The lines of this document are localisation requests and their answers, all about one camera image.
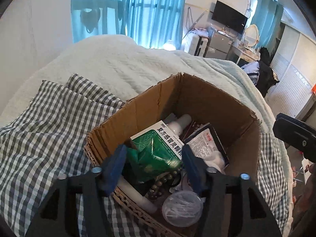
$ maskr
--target blue gripper pad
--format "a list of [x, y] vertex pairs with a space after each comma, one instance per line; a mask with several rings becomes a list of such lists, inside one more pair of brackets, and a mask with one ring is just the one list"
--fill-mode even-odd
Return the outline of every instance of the blue gripper pad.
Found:
[[182, 161], [193, 191], [201, 195], [203, 191], [209, 189], [206, 183], [206, 169], [208, 166], [202, 158], [194, 156], [188, 144], [182, 148]]
[[125, 164], [126, 152], [127, 147], [123, 144], [119, 145], [114, 154], [106, 158], [100, 166], [102, 168], [102, 182], [99, 187], [105, 192], [106, 197], [109, 197], [117, 186]]

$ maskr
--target lamp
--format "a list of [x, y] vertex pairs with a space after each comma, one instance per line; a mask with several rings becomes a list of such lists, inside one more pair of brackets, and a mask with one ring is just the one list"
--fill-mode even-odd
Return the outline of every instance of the lamp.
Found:
[[176, 50], [176, 46], [174, 45], [174, 42], [172, 40], [168, 40], [163, 46], [163, 49], [167, 50], [167, 51], [175, 51]]

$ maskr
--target round mirror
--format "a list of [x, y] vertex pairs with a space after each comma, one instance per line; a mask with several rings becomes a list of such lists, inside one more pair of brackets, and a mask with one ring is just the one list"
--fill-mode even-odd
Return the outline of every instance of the round mirror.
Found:
[[248, 41], [248, 47], [253, 47], [259, 41], [259, 30], [256, 25], [250, 25], [245, 30], [245, 40]]

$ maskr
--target white bottle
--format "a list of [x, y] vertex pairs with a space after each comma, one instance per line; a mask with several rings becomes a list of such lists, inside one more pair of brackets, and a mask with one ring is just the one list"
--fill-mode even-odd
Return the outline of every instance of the white bottle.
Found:
[[189, 114], [184, 114], [182, 117], [177, 119], [176, 121], [173, 121], [167, 126], [170, 128], [170, 130], [177, 136], [180, 136], [184, 130], [192, 121], [192, 118]]

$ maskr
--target ceiling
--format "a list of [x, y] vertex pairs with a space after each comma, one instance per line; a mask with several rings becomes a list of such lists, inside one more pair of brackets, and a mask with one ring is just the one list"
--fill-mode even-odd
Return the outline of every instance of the ceiling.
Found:
[[303, 34], [309, 36], [310, 38], [316, 40], [316, 37], [310, 28], [307, 20], [305, 19], [304, 15], [295, 4], [293, 0], [278, 0], [286, 10], [286, 12], [290, 15], [293, 19], [293, 22], [290, 23], [285, 17], [282, 18], [288, 25], [296, 28], [298, 31], [302, 32]]

